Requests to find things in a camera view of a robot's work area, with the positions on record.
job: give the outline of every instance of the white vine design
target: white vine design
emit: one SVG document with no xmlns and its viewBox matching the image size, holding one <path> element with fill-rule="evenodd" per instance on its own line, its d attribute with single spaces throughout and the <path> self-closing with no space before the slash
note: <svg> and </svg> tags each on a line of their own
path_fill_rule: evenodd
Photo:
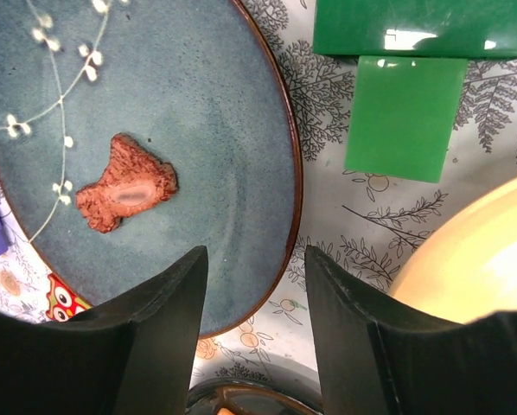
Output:
<svg viewBox="0 0 517 415">
<path fill-rule="evenodd" d="M 0 126 L 0 131 L 7 131 L 11 139 L 17 139 L 21 136 L 21 134 L 28 136 L 32 129 L 30 124 L 34 123 L 40 118 L 45 117 L 55 108 L 59 108 L 61 112 L 61 127 L 62 127 L 62 167 L 61 167 L 61 179 L 58 183 L 53 183 L 52 190 L 57 194 L 57 198 L 52 206 L 47 218 L 43 221 L 38 230 L 32 235 L 29 239 L 31 243 L 37 236 L 45 229 L 48 223 L 53 218 L 53 215 L 59 205 L 59 202 L 62 202 L 65 205 L 69 205 L 71 203 L 71 198 L 68 195 L 68 192 L 72 190 L 73 184 L 69 180 L 67 180 L 66 175 L 66 161 L 67 161 L 67 149 L 70 149 L 74 145 L 73 138 L 67 134 L 67 115 L 64 108 L 64 100 L 68 96 L 68 94 L 74 89 L 74 87 L 78 84 L 78 82 L 85 75 L 90 82 L 94 82 L 98 77 L 97 68 L 100 67 L 103 63 L 103 55 L 98 51 L 99 44 L 101 42 L 101 38 L 105 33 L 106 25 L 109 20 L 110 10 L 112 7 L 113 0 L 91 0 L 93 8 L 102 15 L 101 24 L 99 26 L 99 32 L 97 33 L 97 37 L 95 41 L 92 43 L 91 47 L 87 44 L 82 44 L 78 47 L 78 52 L 82 58 L 84 58 L 84 65 L 81 70 L 74 77 L 70 85 L 64 89 L 61 83 L 61 77 L 59 75 L 59 70 L 57 68 L 57 62 L 55 59 L 55 54 L 58 54 L 61 51 L 61 43 L 59 39 L 54 37 L 51 34 L 52 28 L 54 26 L 54 21 L 52 16 L 47 13 L 38 10 L 32 0 L 26 0 L 26 4 L 33 15 L 34 19 L 37 21 L 37 26 L 32 28 L 32 37 L 37 43 L 43 44 L 48 52 L 49 59 L 51 61 L 51 66 L 53 68 L 54 80 L 57 86 L 57 93 L 59 98 L 47 107 L 42 112 L 37 113 L 36 115 L 27 118 L 23 121 L 18 121 L 13 114 L 8 114 L 6 117 L 6 125 Z M 123 4 L 127 4 L 130 0 L 119 0 L 119 2 Z"/>
</svg>

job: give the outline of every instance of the fried chicken piece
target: fried chicken piece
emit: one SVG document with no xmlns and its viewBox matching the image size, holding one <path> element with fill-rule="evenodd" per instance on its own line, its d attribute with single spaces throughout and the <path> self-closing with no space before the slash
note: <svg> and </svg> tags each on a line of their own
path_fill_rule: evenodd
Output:
<svg viewBox="0 0 517 415">
<path fill-rule="evenodd" d="M 123 218 L 151 209 L 178 191 L 176 172 L 119 133 L 111 140 L 111 159 L 101 178 L 76 193 L 76 207 L 91 229 L 108 233 Z"/>
</svg>

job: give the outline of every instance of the blue plate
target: blue plate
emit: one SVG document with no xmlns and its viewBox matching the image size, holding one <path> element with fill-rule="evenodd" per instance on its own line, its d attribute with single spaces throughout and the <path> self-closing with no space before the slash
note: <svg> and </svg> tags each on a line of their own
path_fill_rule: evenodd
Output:
<svg viewBox="0 0 517 415">
<path fill-rule="evenodd" d="M 68 203 L 118 132 L 171 162 L 180 190 L 101 234 Z M 0 180 L 35 249 L 92 304 L 207 246 L 202 335 L 266 300 L 302 196 L 284 83 L 239 0 L 0 0 Z"/>
</svg>

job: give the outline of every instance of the floral tablecloth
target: floral tablecloth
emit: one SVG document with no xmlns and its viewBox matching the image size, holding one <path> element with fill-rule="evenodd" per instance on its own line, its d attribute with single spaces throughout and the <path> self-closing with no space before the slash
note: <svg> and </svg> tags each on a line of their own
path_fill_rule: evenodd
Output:
<svg viewBox="0 0 517 415">
<path fill-rule="evenodd" d="M 312 0 L 245 0 L 290 88 L 304 162 L 303 221 L 291 262 L 269 301 L 238 328 L 199 341 L 192 385 L 215 376 L 317 387 L 303 255 L 320 246 L 386 291 L 400 267 L 453 214 L 517 176 L 517 61 L 471 62 L 438 184 L 343 168 L 356 67 L 313 55 Z M 12 246 L 0 257 L 0 310 L 47 319 L 48 269 L 0 189 Z"/>
</svg>

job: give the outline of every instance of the green block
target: green block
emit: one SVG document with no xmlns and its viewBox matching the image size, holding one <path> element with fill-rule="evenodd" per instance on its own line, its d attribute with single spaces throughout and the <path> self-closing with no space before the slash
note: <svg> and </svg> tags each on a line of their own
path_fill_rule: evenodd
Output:
<svg viewBox="0 0 517 415">
<path fill-rule="evenodd" d="M 317 0 L 313 51 L 517 58 L 517 0 Z"/>
<path fill-rule="evenodd" d="M 439 182 L 468 61 L 361 56 L 345 168 Z"/>
</svg>

